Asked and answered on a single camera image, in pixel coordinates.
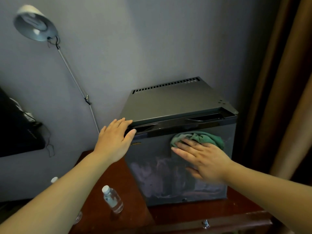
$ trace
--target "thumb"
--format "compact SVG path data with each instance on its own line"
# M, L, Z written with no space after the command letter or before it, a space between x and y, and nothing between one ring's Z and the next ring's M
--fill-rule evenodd
M191 167L186 167L186 170L188 170L194 178L201 179L201 180L203 179L201 174L199 174L198 170L191 168Z
M131 144L131 142L135 136L135 133L136 133L136 129L132 129L124 137L123 143L127 144L128 147L130 146L130 144Z

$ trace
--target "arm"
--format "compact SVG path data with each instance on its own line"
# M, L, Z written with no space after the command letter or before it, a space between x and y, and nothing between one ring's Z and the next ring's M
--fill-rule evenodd
M94 152L1 224L0 233L68 233L97 180L127 152L136 132L123 137L131 123L123 118L105 126Z
M212 144L183 139L172 150L197 169L193 177L225 183L270 212L298 234L312 232L312 187L248 169Z

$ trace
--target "wooden table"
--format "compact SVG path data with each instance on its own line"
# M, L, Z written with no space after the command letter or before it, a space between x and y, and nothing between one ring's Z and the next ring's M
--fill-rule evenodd
M85 151L79 163L92 151ZM103 199L102 187L114 188L124 203L115 215ZM100 177L82 207L82 219L70 234L87 233L221 233L251 227L267 228L271 215L228 188L228 199L160 205L147 208L124 159L112 164ZM210 227L203 228L207 219Z

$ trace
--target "black television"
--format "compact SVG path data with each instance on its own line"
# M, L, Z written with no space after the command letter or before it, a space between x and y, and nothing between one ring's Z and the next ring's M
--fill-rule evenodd
M27 120L9 96L0 88L0 157L45 148L38 123Z

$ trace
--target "gray wall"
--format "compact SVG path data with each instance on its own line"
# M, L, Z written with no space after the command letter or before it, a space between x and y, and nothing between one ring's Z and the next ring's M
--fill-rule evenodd
M97 139L88 106L56 49L14 29L21 5L34 5L57 26L62 50L102 127L118 117L131 89L186 77L202 77L246 110L278 3L0 0L0 86L49 128L56 152L0 158L0 201L34 197Z

